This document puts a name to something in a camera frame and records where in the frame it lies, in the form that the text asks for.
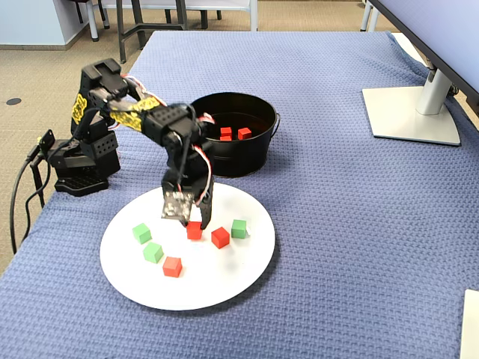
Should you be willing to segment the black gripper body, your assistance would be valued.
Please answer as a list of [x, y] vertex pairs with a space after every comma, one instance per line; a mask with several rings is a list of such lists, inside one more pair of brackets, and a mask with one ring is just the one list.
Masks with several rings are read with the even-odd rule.
[[213, 162], [210, 159], [210, 144], [193, 144], [187, 152], [186, 161], [182, 165], [183, 149], [167, 149], [168, 170], [162, 178], [162, 189], [169, 191], [190, 191], [196, 194], [196, 185], [203, 185], [204, 191], [213, 183]]

